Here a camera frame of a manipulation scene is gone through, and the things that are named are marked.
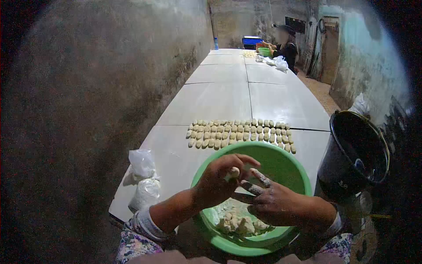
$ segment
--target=green bowl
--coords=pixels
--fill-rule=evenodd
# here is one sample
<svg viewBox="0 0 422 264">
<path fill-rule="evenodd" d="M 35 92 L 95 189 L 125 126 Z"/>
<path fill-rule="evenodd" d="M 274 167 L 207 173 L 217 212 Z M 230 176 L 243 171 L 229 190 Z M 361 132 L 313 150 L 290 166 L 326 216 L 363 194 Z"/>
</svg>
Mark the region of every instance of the green bowl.
<svg viewBox="0 0 422 264">
<path fill-rule="evenodd" d="M 269 48 L 258 48 L 260 55 L 263 57 L 273 57 Z"/>
<path fill-rule="evenodd" d="M 253 157 L 261 163 L 259 171 L 268 175 L 273 181 L 290 188 L 296 193 L 312 196 L 311 184 L 302 165 L 291 153 L 265 142 L 239 142 L 218 150 L 201 165 L 191 186 L 197 184 L 210 162 L 232 153 Z M 202 210 L 195 217 L 195 223 L 206 240 L 217 248 L 233 255 L 265 255 L 286 246 L 299 233 L 299 230 L 293 226 L 278 226 L 274 230 L 258 236 L 241 239 L 230 237 L 217 230 L 213 220 L 215 218 L 214 211 L 213 208 Z"/>
</svg>

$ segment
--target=dirty wall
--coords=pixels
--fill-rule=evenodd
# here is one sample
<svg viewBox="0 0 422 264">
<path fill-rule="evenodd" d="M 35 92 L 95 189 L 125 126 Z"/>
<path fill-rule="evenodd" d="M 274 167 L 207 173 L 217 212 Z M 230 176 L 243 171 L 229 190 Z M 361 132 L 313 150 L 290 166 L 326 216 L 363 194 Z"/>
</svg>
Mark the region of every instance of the dirty wall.
<svg viewBox="0 0 422 264">
<path fill-rule="evenodd" d="M 111 262 L 128 151 L 212 46 L 206 1 L 60 0 L 39 14 L 1 95 L 2 216 L 21 257 Z"/>
</svg>

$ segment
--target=person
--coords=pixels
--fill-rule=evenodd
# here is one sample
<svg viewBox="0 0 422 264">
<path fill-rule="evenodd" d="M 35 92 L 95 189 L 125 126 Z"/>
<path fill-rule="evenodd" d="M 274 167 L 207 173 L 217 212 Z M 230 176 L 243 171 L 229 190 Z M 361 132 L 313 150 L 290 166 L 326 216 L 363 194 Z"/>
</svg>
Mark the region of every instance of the person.
<svg viewBox="0 0 422 264">
<path fill-rule="evenodd" d="M 282 25 L 277 27 L 278 39 L 281 44 L 273 45 L 264 42 L 265 45 L 270 49 L 273 57 L 283 56 L 286 60 L 289 69 L 297 74 L 295 70 L 296 56 L 299 54 L 298 47 L 296 44 L 296 32 L 290 26 Z"/>
<path fill-rule="evenodd" d="M 205 257 L 186 260 L 176 250 L 164 252 L 160 245 L 175 235 L 174 229 L 205 208 L 227 200 L 238 186 L 257 195 L 248 211 L 266 224 L 273 226 L 297 226 L 313 230 L 321 237 L 333 237 L 312 258 L 302 262 L 296 255 L 288 255 L 277 263 L 349 263 L 352 235 L 341 233 L 342 217 L 336 206 L 320 197 L 309 197 L 289 188 L 259 177 L 265 188 L 252 185 L 246 179 L 251 176 L 244 166 L 259 168 L 260 163 L 247 155 L 224 155 L 205 169 L 194 187 L 181 191 L 158 204 L 137 211 L 125 223 L 115 262 L 128 263 L 216 263 Z M 232 168 L 240 169 L 239 178 L 225 180 Z M 229 260 L 228 263 L 239 263 Z"/>
</svg>

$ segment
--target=doorway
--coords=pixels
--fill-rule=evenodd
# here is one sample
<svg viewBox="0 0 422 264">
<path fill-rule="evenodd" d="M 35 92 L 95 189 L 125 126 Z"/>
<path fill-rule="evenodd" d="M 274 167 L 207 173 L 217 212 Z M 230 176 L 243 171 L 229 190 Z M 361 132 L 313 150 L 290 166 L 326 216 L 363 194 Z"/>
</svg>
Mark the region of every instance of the doorway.
<svg viewBox="0 0 422 264">
<path fill-rule="evenodd" d="M 338 62 L 338 17 L 325 16 L 324 34 L 322 35 L 322 74 L 321 82 L 332 84 Z"/>
</svg>

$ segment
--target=tiled floor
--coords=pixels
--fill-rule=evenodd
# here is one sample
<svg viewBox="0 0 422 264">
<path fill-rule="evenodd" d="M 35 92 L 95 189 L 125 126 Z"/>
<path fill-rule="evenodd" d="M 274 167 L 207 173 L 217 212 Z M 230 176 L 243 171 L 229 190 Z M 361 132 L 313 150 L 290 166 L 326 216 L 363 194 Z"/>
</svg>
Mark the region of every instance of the tiled floor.
<svg viewBox="0 0 422 264">
<path fill-rule="evenodd" d="M 298 69 L 298 77 L 299 79 L 308 87 L 308 89 L 314 94 L 314 96 L 318 99 L 321 105 L 324 107 L 328 115 L 331 116 L 335 110 L 340 110 L 340 107 L 334 102 L 331 96 L 328 94 L 330 91 L 330 85 L 319 82 L 315 79 L 307 78 L 306 74 L 301 70 Z"/>
</svg>

